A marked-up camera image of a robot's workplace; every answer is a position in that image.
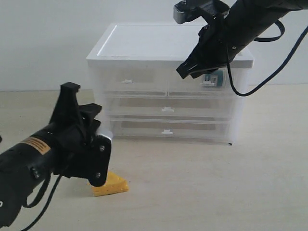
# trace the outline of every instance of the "yellow sponge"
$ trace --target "yellow sponge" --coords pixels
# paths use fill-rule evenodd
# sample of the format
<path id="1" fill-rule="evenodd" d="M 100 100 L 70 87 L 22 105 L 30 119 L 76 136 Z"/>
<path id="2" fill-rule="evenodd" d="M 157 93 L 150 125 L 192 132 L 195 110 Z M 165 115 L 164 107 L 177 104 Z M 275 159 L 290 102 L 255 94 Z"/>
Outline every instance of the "yellow sponge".
<path id="1" fill-rule="evenodd" d="M 94 196 L 104 196 L 115 193 L 123 193 L 129 190 L 127 181 L 118 175 L 108 172 L 106 183 L 101 187 L 93 187 Z"/>

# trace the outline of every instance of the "light wooden table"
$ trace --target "light wooden table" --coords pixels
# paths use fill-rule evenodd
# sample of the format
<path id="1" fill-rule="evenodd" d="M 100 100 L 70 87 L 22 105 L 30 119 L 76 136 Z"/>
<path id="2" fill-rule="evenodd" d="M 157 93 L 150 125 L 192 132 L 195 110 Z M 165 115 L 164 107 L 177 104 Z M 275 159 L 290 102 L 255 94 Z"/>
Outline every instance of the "light wooden table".
<path id="1" fill-rule="evenodd" d="M 307 92 L 266 86 L 248 97 L 234 146 L 115 141 L 110 169 L 130 191 L 95 198 L 86 180 L 63 179 L 33 230 L 307 231 Z M 1 151 L 46 125 L 57 96 L 0 93 Z M 2 230 L 21 230 L 43 204 Z"/>

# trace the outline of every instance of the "small teal object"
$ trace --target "small teal object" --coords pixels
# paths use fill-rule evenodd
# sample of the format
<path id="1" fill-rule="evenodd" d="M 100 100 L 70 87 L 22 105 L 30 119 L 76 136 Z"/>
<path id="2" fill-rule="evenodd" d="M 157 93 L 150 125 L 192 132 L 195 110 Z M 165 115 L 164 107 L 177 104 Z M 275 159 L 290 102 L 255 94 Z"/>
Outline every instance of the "small teal object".
<path id="1" fill-rule="evenodd" d="M 206 74 L 204 80 L 210 82 L 212 84 L 211 87 L 219 88 L 223 84 L 223 71 L 218 70 L 211 74 Z"/>

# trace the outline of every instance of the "white wall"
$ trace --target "white wall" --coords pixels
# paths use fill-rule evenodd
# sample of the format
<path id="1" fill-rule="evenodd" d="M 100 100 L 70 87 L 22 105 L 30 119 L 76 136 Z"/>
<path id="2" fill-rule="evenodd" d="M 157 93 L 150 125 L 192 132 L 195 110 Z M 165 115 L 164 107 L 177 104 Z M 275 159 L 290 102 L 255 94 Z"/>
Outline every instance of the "white wall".
<path id="1" fill-rule="evenodd" d="M 58 89 L 66 81 L 90 88 L 85 58 L 106 27 L 111 22 L 173 21 L 177 1 L 1 0 L 0 90 Z M 256 58 L 252 84 L 280 65 L 305 28 L 308 11 L 282 21 L 287 31 L 280 41 L 249 46 Z M 266 34 L 276 33 L 273 27 Z M 308 38 L 272 83 L 308 83 L 307 54 Z"/>

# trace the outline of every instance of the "white lid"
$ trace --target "white lid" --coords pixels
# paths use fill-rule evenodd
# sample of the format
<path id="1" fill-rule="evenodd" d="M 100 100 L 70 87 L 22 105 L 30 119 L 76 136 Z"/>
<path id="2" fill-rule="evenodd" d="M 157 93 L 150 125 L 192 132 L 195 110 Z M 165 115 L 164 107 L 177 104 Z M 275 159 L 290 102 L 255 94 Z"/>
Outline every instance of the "white lid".
<path id="1" fill-rule="evenodd" d="M 111 24 L 87 60 L 89 64 L 146 63 L 147 66 L 158 64 L 176 68 L 196 46 L 202 26 L 176 23 Z M 244 49 L 232 64 L 236 68 L 251 68 L 253 57 L 248 49 Z"/>

